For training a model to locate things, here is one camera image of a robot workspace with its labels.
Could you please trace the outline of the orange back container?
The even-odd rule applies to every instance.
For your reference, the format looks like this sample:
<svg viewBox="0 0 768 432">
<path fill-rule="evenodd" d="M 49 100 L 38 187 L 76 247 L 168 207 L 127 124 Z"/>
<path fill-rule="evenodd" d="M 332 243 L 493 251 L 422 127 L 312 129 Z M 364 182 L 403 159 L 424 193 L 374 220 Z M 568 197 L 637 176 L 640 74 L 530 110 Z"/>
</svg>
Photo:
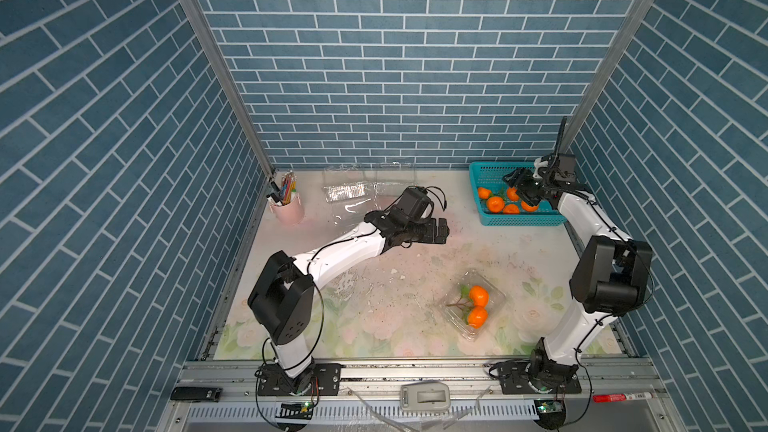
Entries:
<svg viewBox="0 0 768 432">
<path fill-rule="evenodd" d="M 521 201 L 521 202 L 520 202 L 520 206 L 521 206 L 521 208 L 522 208 L 522 209 L 523 209 L 525 212 L 527 212 L 527 213 L 533 213 L 533 212 L 536 212 L 536 211 L 538 210 L 538 208 L 539 208 L 539 206 L 538 206 L 538 205 L 530 205 L 530 204 L 528 204 L 528 203 L 527 203 L 527 202 L 525 202 L 525 201 Z"/>
<path fill-rule="evenodd" d="M 520 207 L 517 204 L 509 203 L 503 209 L 504 214 L 519 214 Z"/>
</svg>

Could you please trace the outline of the orange container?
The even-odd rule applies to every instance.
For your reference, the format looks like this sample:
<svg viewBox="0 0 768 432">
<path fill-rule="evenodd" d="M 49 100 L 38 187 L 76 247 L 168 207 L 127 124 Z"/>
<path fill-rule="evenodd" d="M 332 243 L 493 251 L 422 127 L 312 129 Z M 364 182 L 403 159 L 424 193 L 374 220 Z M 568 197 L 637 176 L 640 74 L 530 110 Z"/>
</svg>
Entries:
<svg viewBox="0 0 768 432">
<path fill-rule="evenodd" d="M 509 203 L 503 209 L 504 214 L 519 214 L 520 207 L 517 204 Z"/>
<path fill-rule="evenodd" d="M 506 191 L 507 198 L 512 202 L 517 202 L 520 200 L 520 197 L 517 193 L 517 189 L 514 187 L 509 187 Z"/>
<path fill-rule="evenodd" d="M 479 187 L 477 193 L 478 197 L 482 200 L 487 200 L 491 196 L 491 191 L 483 187 Z"/>
<path fill-rule="evenodd" d="M 469 299 L 474 307 L 485 308 L 489 302 L 489 293 L 485 288 L 475 285 L 469 291 Z"/>
<path fill-rule="evenodd" d="M 467 314 L 465 322 L 469 327 L 473 329 L 481 328 L 488 318 L 488 311 L 484 307 L 473 307 Z"/>
<path fill-rule="evenodd" d="M 522 209 L 523 209 L 525 212 L 527 212 L 527 213 L 533 213 L 533 212 L 536 212 L 536 211 L 538 210 L 538 208 L 539 208 L 539 206 L 538 206 L 538 205 L 530 205 L 530 204 L 528 204 L 528 203 L 527 203 L 527 202 L 525 202 L 525 201 L 521 201 L 521 202 L 520 202 L 520 206 L 521 206 L 521 208 L 522 208 Z"/>
</svg>

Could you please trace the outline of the teal plastic basket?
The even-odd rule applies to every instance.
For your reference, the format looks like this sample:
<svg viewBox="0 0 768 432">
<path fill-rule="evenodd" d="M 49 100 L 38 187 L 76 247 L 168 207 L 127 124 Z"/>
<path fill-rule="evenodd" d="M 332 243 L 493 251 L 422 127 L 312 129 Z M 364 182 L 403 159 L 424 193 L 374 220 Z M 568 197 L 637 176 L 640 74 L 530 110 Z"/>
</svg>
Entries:
<svg viewBox="0 0 768 432">
<path fill-rule="evenodd" d="M 531 206 L 503 177 L 518 168 L 533 169 L 532 162 L 473 162 L 470 182 L 480 223 L 484 226 L 554 227 L 566 218 L 542 200 Z"/>
</svg>

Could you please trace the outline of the orange front container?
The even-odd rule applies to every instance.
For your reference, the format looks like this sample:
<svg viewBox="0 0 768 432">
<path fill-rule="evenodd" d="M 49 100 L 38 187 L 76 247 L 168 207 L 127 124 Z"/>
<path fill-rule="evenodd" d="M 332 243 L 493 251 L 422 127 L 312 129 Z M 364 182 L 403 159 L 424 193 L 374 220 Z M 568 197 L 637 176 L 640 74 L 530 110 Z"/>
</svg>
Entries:
<svg viewBox="0 0 768 432">
<path fill-rule="evenodd" d="M 481 328 L 488 318 L 488 311 L 484 307 L 473 307 L 467 314 L 465 322 L 469 327 L 473 329 Z"/>
<path fill-rule="evenodd" d="M 489 293 L 485 288 L 475 285 L 469 291 L 469 299 L 474 307 L 485 308 L 489 302 Z"/>
</svg>

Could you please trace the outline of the clear clamshell container front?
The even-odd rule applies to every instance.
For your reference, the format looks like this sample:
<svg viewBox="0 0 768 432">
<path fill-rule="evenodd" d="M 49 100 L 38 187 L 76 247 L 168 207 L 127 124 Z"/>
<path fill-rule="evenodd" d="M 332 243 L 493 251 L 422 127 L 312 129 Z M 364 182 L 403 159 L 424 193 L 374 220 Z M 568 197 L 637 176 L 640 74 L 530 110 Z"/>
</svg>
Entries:
<svg viewBox="0 0 768 432">
<path fill-rule="evenodd" d="M 437 300 L 436 308 L 469 341 L 490 327 L 507 302 L 507 296 L 477 270 L 468 270 Z"/>
</svg>

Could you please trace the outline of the clear clamshell container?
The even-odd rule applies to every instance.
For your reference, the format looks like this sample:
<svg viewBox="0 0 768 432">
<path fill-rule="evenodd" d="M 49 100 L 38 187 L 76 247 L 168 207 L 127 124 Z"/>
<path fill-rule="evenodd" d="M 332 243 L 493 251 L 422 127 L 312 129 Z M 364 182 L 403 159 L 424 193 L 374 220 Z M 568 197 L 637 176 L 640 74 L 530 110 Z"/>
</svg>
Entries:
<svg viewBox="0 0 768 432">
<path fill-rule="evenodd" d="M 339 164 L 322 171 L 322 190 L 327 203 L 369 197 L 370 183 L 355 165 Z"/>
<path fill-rule="evenodd" d="M 405 188 L 416 182 L 412 163 L 389 162 L 377 164 L 369 174 L 376 198 L 396 199 Z"/>
<path fill-rule="evenodd" d="M 469 341 L 490 327 L 507 302 L 507 296 L 477 270 L 468 270 L 437 300 L 436 308 Z"/>
<path fill-rule="evenodd" d="M 374 191 L 333 197 L 330 200 L 331 222 L 339 233 L 345 233 L 362 222 L 368 212 L 384 210 L 395 198 L 395 195 L 379 195 Z"/>
</svg>

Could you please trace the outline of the clear clamshell container back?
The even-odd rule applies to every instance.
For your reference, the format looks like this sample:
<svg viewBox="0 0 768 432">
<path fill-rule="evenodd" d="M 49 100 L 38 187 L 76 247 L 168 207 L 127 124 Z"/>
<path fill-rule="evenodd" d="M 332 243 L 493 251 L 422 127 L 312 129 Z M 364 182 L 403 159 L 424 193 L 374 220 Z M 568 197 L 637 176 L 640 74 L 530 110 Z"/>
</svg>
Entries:
<svg viewBox="0 0 768 432">
<path fill-rule="evenodd" d="M 412 163 L 389 162 L 377 164 L 369 174 L 376 198 L 396 199 L 405 188 L 416 182 Z"/>
</svg>

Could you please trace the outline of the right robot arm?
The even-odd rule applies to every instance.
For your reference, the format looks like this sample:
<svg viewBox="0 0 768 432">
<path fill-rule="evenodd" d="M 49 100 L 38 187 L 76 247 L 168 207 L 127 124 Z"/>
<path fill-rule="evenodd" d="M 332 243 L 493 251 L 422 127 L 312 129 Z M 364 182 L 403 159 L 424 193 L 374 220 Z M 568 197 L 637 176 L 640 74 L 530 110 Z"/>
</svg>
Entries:
<svg viewBox="0 0 768 432">
<path fill-rule="evenodd" d="M 622 231 L 577 181 L 575 156 L 561 150 L 566 125 L 563 119 L 551 153 L 503 177 L 522 206 L 536 209 L 546 202 L 565 217 L 583 246 L 569 279 L 572 302 L 555 329 L 538 340 L 524 373 L 539 393 L 578 387 L 582 351 L 604 327 L 645 303 L 653 257 L 650 245 Z"/>
</svg>

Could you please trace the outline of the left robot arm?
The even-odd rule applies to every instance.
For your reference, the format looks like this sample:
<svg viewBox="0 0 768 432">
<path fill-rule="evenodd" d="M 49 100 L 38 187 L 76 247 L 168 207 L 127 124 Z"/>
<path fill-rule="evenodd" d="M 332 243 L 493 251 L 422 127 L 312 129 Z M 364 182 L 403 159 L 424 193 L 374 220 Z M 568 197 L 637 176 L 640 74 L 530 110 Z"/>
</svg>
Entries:
<svg viewBox="0 0 768 432">
<path fill-rule="evenodd" d="M 282 250 L 272 254 L 247 299 L 275 353 L 275 362 L 262 366 L 267 379 L 290 395 L 317 388 L 313 353 L 319 343 L 308 346 L 304 337 L 313 299 L 340 274 L 393 248 L 444 245 L 450 229 L 434 211 L 447 205 L 441 188 L 411 185 L 386 208 L 366 213 L 350 232 L 319 248 L 295 256 Z"/>
</svg>

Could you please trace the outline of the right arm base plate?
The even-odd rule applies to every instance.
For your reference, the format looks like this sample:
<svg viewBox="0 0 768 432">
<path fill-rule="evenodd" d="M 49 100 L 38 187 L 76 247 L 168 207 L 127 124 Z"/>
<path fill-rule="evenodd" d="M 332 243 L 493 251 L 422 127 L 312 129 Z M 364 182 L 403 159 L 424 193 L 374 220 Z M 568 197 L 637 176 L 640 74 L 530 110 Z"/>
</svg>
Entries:
<svg viewBox="0 0 768 432">
<path fill-rule="evenodd" d="M 499 382 L 505 395 L 578 394 L 582 387 L 577 372 L 577 365 L 562 365 L 549 360 L 535 363 L 506 360 L 488 368 L 488 375 Z"/>
</svg>

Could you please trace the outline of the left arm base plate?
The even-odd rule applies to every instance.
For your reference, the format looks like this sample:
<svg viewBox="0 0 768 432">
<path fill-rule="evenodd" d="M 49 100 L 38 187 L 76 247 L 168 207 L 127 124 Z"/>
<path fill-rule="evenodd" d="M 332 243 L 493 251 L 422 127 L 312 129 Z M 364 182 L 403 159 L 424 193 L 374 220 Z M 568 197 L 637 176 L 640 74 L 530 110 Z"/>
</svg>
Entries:
<svg viewBox="0 0 768 432">
<path fill-rule="evenodd" d="M 289 377 L 276 363 L 260 368 L 257 384 L 259 396 L 336 396 L 339 391 L 342 366 L 339 363 L 313 363 L 296 377 Z"/>
</svg>

